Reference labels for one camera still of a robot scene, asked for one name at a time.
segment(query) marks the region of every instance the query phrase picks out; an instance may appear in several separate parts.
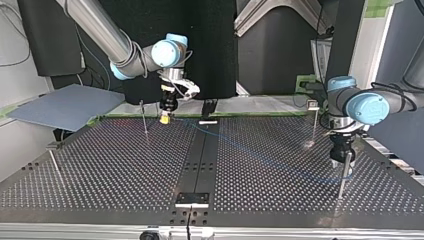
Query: black wall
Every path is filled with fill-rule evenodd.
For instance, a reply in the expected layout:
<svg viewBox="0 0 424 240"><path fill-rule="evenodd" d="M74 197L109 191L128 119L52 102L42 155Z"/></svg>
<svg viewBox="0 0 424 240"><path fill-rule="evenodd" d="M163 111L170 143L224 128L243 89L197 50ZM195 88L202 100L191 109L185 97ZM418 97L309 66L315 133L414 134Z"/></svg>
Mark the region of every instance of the black wall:
<svg viewBox="0 0 424 240"><path fill-rule="evenodd" d="M424 16L416 8L414 1L406 0L397 4L377 82L400 81L423 36ZM391 115L384 122L372 127L370 134L424 173L424 109Z"/></svg>

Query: black mount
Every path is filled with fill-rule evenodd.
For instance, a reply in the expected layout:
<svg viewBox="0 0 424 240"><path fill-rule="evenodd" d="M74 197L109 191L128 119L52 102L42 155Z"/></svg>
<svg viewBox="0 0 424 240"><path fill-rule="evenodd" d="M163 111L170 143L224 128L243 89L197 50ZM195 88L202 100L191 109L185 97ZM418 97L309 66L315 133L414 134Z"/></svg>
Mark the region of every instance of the black mount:
<svg viewBox="0 0 424 240"><path fill-rule="evenodd" d="M350 162L356 159L355 150L352 148L352 143L355 141L356 132L352 133L336 133L330 136L330 140L334 143L330 151L330 157L340 163L346 162L346 157L352 153Z"/></svg>

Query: black bracket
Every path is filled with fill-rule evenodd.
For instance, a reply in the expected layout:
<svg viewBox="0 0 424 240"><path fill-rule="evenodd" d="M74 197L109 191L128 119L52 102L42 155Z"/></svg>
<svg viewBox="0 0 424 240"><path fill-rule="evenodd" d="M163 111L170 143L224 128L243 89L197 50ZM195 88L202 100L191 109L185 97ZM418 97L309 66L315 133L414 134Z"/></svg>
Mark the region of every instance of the black bracket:
<svg viewBox="0 0 424 240"><path fill-rule="evenodd" d="M175 207L209 208L209 196L209 193L179 193Z"/></svg>

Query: yellow part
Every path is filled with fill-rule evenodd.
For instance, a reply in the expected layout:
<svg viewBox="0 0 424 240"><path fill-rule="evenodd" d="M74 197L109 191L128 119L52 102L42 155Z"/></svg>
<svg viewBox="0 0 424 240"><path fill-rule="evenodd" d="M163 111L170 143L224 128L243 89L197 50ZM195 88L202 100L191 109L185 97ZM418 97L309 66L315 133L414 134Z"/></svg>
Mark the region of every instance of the yellow part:
<svg viewBox="0 0 424 240"><path fill-rule="evenodd" d="M169 116L162 115L160 117L160 123L162 123L162 124L169 124L170 122L171 122L171 118Z"/></svg>

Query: silver cylinder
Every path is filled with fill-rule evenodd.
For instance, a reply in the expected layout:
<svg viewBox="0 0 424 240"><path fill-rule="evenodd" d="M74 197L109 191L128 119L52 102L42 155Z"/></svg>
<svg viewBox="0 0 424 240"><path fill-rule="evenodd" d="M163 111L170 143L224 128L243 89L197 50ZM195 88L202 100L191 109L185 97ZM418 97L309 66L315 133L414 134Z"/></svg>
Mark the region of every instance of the silver cylinder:
<svg viewBox="0 0 424 240"><path fill-rule="evenodd" d="M409 63L405 80L415 87L424 88L424 38Z"/></svg>
<svg viewBox="0 0 424 240"><path fill-rule="evenodd" d="M128 39L97 0L56 0L114 63L131 54Z"/></svg>

